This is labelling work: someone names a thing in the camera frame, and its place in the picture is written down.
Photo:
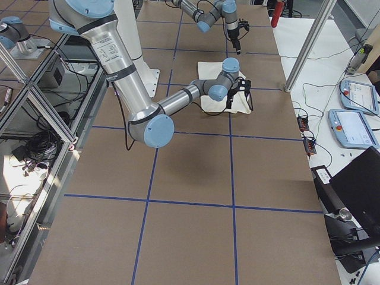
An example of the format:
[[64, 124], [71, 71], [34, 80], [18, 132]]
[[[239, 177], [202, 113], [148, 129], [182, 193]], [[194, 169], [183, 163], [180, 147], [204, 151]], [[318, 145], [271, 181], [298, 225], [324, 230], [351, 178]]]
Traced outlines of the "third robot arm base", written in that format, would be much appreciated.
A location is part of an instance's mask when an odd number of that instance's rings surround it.
[[19, 17], [9, 16], [1, 19], [1, 44], [15, 59], [37, 60], [50, 40], [35, 39]]

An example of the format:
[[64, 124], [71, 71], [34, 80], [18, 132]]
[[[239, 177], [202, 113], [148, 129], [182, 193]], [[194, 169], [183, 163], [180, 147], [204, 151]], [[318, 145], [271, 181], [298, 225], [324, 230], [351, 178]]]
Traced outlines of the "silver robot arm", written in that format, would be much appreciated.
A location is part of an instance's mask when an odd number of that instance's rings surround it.
[[194, 4], [191, 1], [178, 0], [168, 4], [165, 1], [168, 7], [181, 9], [190, 16], [203, 33], [208, 32], [219, 19], [222, 19], [224, 36], [231, 42], [236, 53], [240, 55], [240, 40], [249, 33], [250, 26], [248, 21], [238, 17], [236, 1], [206, 1], [211, 5], [209, 12], [205, 12], [199, 7], [201, 2], [197, 1]]
[[49, 21], [53, 30], [89, 41], [106, 79], [129, 111], [126, 132], [149, 147], [170, 142], [175, 131], [171, 116], [197, 98], [231, 101], [239, 91], [250, 92], [250, 81], [239, 75], [239, 61], [227, 58], [215, 79], [194, 80], [174, 95], [152, 101], [144, 82], [150, 70], [141, 57], [131, 1], [50, 1]]

